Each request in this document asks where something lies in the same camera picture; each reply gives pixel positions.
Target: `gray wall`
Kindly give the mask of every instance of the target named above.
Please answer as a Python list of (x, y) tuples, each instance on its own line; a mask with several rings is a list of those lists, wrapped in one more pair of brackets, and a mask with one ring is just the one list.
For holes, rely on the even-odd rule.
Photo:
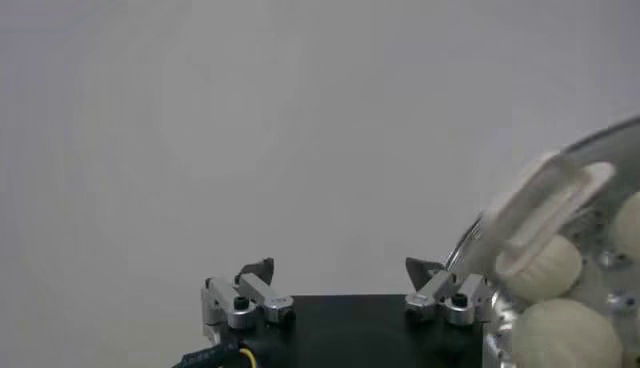
[(640, 112), (634, 0), (0, 1), (0, 365), (166, 367), (198, 288), (405, 293)]

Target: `yellow wire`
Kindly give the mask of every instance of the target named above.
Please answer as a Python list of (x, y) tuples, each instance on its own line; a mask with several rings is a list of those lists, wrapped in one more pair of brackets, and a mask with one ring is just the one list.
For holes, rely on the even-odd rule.
[(240, 353), (244, 354), (247, 358), (249, 358), (249, 361), (251, 362), (251, 368), (258, 368), (258, 362), (256, 361), (256, 357), (255, 355), (253, 355), (251, 350), (247, 348), (242, 348), (240, 349)]

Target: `black cable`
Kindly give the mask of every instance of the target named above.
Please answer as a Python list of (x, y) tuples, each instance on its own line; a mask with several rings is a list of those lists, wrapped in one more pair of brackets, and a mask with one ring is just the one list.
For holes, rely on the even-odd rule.
[(173, 368), (219, 367), (233, 356), (240, 355), (240, 345), (236, 342), (216, 345), (212, 348), (185, 354)]

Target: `foam ball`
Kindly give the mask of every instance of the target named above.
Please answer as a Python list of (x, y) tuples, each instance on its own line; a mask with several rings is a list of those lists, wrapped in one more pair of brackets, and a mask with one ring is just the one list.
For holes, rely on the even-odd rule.
[(640, 260), (640, 192), (622, 204), (613, 221), (612, 237), (618, 251)]
[(518, 368), (617, 368), (622, 344), (611, 323), (581, 303), (553, 299), (528, 308), (514, 323)]
[(496, 273), (515, 295), (529, 301), (555, 298), (565, 293), (582, 270), (582, 256), (565, 237), (556, 235), (534, 258), (516, 271), (504, 272), (498, 256)]

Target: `black platform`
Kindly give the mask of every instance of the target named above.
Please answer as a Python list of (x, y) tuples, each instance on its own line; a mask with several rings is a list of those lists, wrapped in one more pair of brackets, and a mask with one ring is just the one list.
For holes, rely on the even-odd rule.
[(258, 324), (244, 334), (263, 368), (480, 368), (482, 326), (437, 320), (416, 327), (403, 295), (294, 296), (289, 331)]

